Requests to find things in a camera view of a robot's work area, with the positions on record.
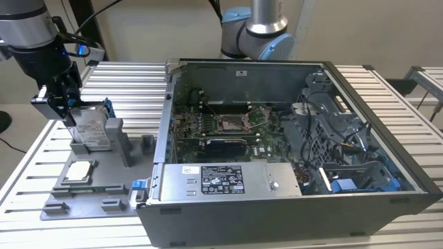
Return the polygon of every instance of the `black floor stand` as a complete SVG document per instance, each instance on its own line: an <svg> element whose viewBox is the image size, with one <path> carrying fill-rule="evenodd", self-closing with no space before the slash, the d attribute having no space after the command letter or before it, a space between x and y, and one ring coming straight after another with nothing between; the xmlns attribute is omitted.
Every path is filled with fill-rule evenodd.
<svg viewBox="0 0 443 249"><path fill-rule="evenodd" d="M3 133L12 123L11 115L0 110L0 133Z"/></svg>

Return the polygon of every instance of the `blue plastic tab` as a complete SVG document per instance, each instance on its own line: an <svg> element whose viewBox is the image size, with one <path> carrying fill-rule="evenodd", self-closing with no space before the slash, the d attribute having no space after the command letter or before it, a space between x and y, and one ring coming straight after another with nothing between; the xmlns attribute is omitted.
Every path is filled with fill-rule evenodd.
<svg viewBox="0 0 443 249"><path fill-rule="evenodd" d="M331 183L332 192L350 191L358 189L352 179L338 179Z"/></svg>
<svg viewBox="0 0 443 249"><path fill-rule="evenodd" d="M114 112L112 101L108 98L106 98L103 104L108 107L110 118L115 118L116 113Z"/></svg>
<svg viewBox="0 0 443 249"><path fill-rule="evenodd" d="M146 190L146 180L135 180L132 182L132 190Z"/></svg>
<svg viewBox="0 0 443 249"><path fill-rule="evenodd" d="M392 191L399 191L400 190L400 182L398 179L392 178L390 180L390 184L384 187L382 187L382 189L386 191L386 192L392 192Z"/></svg>

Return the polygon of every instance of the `white wall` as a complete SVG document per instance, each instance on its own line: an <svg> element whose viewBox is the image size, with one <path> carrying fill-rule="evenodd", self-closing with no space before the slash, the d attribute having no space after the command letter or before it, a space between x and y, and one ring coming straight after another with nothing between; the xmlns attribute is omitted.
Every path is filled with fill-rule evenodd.
<svg viewBox="0 0 443 249"><path fill-rule="evenodd" d="M95 10L110 0L94 0ZM250 0L222 0L223 11ZM284 0L294 33L302 0ZM111 60L164 62L170 58L218 58L222 29L207 0L124 0L98 17Z"/></svg>
<svg viewBox="0 0 443 249"><path fill-rule="evenodd" d="M78 28L76 19L72 15L68 0L63 0L67 6L67 11L72 24ZM60 0L45 0L47 8L52 16L60 16L64 20L68 32L72 32L67 14L64 12ZM67 46L67 49L74 51L74 46ZM72 59L78 62L80 73L84 69L84 62L82 59ZM29 78L21 71L16 61L11 58L8 61L0 62L0 103L29 103L31 98L37 94L35 80Z"/></svg>
<svg viewBox="0 0 443 249"><path fill-rule="evenodd" d="M384 77L443 66L442 10L442 0L316 0L298 59L370 64Z"/></svg>

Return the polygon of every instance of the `robotic arm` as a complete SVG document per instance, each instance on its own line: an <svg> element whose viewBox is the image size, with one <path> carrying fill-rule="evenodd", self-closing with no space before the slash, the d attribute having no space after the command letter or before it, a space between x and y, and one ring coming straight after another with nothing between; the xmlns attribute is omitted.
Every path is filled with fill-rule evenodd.
<svg viewBox="0 0 443 249"><path fill-rule="evenodd" d="M61 18L49 16L44 0L1 0L0 39L0 46L39 86L31 104L48 119L75 126L68 103L80 102L82 79L69 59L76 54L64 44L88 45L91 41L67 33Z"/></svg>
<svg viewBox="0 0 443 249"><path fill-rule="evenodd" d="M295 37L286 33L282 0L251 0L251 8L228 9L222 24L222 58L287 60Z"/></svg>
<svg viewBox="0 0 443 249"><path fill-rule="evenodd" d="M75 127L69 107L86 103L80 100L78 65L69 56L87 57L95 43L67 33L61 18L49 16L44 0L0 0L0 3L0 48L7 49L24 73L36 81L39 94L31 104L48 119L61 120L67 127ZM286 60L294 36L286 33L283 2L251 0L251 4L251 8L226 11L222 57ZM67 43L87 47L88 53L69 53L64 48Z"/></svg>

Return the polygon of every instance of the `green circuit board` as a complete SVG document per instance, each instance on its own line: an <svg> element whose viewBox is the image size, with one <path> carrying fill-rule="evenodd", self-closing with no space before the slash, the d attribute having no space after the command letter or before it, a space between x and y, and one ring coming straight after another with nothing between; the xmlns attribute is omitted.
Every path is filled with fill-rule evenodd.
<svg viewBox="0 0 443 249"><path fill-rule="evenodd" d="M176 108L175 143L178 163L291 162L288 143L278 113L266 105L251 105L246 113L212 114L192 108ZM242 140L244 154L208 157L204 145L214 140Z"/></svg>

